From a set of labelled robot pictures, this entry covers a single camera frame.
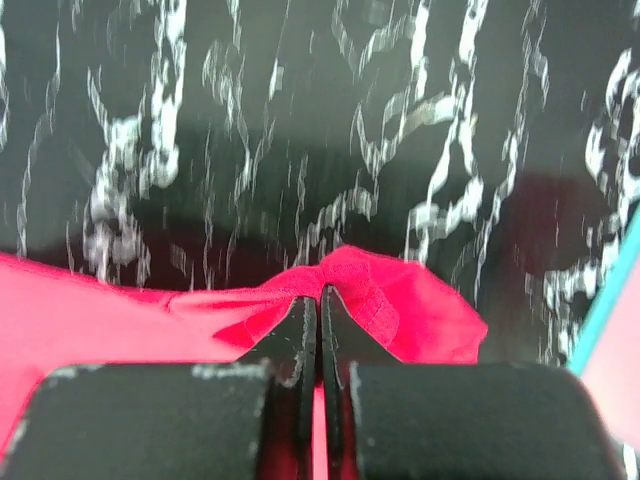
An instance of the pink cloth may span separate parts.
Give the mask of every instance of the pink cloth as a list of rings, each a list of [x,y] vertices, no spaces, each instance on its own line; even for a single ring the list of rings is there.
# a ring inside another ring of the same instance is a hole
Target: pink cloth
[[[0,458],[30,396],[53,370],[231,362],[279,323],[293,298],[319,301],[327,284],[398,359],[477,361],[487,326],[457,292],[417,263],[352,247],[258,288],[190,293],[116,288],[0,255]]]
[[[638,292],[640,261],[629,275],[581,378],[609,431],[640,452]]]

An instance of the worn black surface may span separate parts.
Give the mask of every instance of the worn black surface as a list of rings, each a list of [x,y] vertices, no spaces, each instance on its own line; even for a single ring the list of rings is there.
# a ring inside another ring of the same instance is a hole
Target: worn black surface
[[[623,479],[591,399],[538,365],[354,365],[359,478]]]
[[[2,478],[309,478],[297,475],[295,412],[276,398],[282,387],[270,372],[267,364],[58,370],[33,397]]]

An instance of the teal edge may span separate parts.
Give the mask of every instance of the teal edge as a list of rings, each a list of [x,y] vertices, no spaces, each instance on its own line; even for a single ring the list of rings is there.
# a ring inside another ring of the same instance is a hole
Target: teal edge
[[[567,368],[573,374],[582,375],[587,367],[589,358],[607,325],[618,296],[633,271],[638,252],[640,252],[640,209],[631,220],[627,234],[620,247],[618,261],[609,274],[604,287],[598,292],[587,314],[576,350],[567,365]]]

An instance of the black clamp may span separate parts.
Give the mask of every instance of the black clamp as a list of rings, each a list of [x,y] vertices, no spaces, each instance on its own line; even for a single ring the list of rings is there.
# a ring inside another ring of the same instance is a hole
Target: black clamp
[[[0,478],[311,479],[319,385],[329,480],[624,478],[589,395],[565,370],[401,364],[332,287],[319,320],[312,299],[296,299],[233,364],[55,372]]]

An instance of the red fabric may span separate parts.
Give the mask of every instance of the red fabric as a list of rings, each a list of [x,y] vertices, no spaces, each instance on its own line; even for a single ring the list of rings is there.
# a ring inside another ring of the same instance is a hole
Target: red fabric
[[[417,263],[342,247],[261,287],[201,292],[116,288],[0,255],[0,458],[31,393],[56,368],[84,363],[231,362],[297,296],[335,285],[355,321],[412,363],[475,363],[487,326]]]

